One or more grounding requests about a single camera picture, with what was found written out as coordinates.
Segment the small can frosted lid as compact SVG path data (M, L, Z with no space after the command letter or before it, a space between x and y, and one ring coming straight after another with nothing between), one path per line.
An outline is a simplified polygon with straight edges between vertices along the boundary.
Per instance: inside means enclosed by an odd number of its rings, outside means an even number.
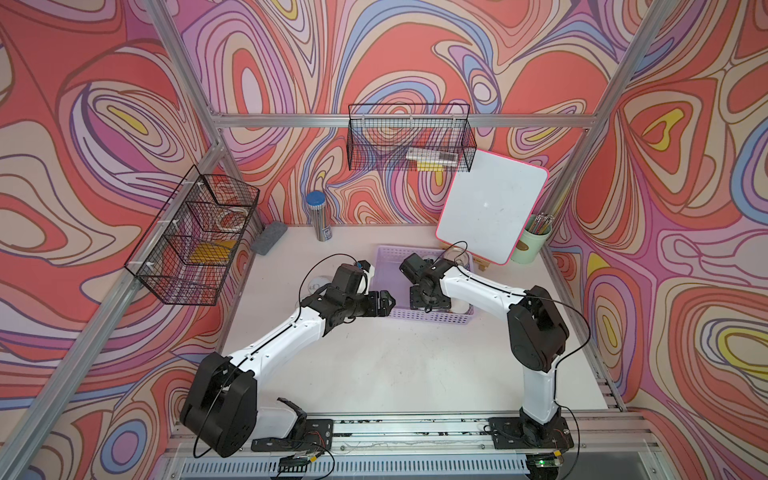
M457 315L465 315L471 309L471 305L462 300L452 299L450 312Z

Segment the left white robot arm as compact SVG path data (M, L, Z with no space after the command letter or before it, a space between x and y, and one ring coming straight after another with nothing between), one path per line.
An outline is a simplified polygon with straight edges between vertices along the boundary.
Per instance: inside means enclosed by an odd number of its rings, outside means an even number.
M332 284L321 287L262 339L230 355L207 355L182 407L181 424L219 456L234 454L261 416L260 383L335 327L359 317L387 317L395 306L386 290L349 293Z

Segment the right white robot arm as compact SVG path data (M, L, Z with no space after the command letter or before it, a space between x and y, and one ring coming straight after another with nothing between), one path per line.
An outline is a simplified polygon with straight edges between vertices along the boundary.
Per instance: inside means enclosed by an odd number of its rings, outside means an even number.
M428 311L463 301L507 324L510 350L523 368L523 403L516 417L494 417L489 431L495 446L571 449L575 441L556 400L558 363L567 355L569 329L549 292L534 286L513 288L471 273L458 263L428 260L413 253L399 266L411 283L412 307Z

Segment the blue Progresso soup can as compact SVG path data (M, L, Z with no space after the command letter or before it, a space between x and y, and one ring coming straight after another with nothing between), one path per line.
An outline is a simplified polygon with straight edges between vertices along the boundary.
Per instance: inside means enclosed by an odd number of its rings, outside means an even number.
M473 263L472 255L466 249L460 249L454 255L453 262L464 268L469 268Z

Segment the purple plastic basket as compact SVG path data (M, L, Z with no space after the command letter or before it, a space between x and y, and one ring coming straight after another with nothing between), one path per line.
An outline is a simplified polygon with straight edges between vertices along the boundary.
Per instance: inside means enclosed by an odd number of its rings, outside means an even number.
M376 249L373 290L386 290L395 301L390 317L433 323L466 324L474 308L440 291L437 273L447 267L441 249L379 245Z

